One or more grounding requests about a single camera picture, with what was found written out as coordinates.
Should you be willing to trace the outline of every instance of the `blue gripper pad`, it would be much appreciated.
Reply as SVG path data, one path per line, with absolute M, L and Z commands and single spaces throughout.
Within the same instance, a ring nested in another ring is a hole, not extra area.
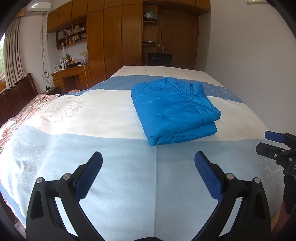
M 210 161 L 202 152 L 198 152 L 195 154 L 194 163 L 212 198 L 221 202 L 223 198 L 222 184 L 211 169 Z
M 74 198 L 76 201 L 86 197 L 89 192 L 96 176 L 98 175 L 103 165 L 103 157 L 100 152 L 95 152 L 91 159 L 86 164 L 86 169 L 81 175 L 79 180 L 76 182 L 75 190 L 76 193 Z
M 284 137 L 284 135 L 280 133 L 272 132 L 272 131 L 265 132 L 264 136 L 265 136 L 265 139 L 267 140 L 271 140 L 279 143 L 283 143 L 286 141 L 286 138 Z

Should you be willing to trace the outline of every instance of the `folded blue puffer jacket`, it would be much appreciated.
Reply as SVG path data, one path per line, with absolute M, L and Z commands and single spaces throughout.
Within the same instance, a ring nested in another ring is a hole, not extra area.
M 221 112 L 206 97 L 200 82 L 164 78 L 139 83 L 133 104 L 151 146 L 194 140 L 217 132 Z

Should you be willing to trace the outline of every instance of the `metal screw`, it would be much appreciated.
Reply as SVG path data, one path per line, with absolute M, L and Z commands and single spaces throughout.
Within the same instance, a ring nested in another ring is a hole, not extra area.
M 66 174 L 63 175 L 64 180 L 68 180 L 70 177 L 71 177 L 70 173 L 66 173 Z
M 254 182 L 256 182 L 257 184 L 259 184 L 259 183 L 261 183 L 261 180 L 260 180 L 260 178 L 256 177 L 256 178 L 254 178 Z
M 43 181 L 43 178 L 42 177 L 39 177 L 39 178 L 37 178 L 37 180 L 36 180 L 36 182 L 39 184 L 39 183 L 41 183 Z
M 232 173 L 227 173 L 226 174 L 227 179 L 232 180 L 234 179 L 234 175 Z

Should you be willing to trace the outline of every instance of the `black chair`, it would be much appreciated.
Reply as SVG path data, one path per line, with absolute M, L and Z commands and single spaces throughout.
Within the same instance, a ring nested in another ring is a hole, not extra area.
M 148 65 L 172 67 L 172 54 L 148 53 Z

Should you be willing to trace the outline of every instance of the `beige curtain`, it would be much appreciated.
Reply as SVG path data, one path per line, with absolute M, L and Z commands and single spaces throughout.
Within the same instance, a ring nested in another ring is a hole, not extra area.
M 3 55 L 7 89 L 26 76 L 20 59 L 20 20 L 14 19 L 5 33 Z

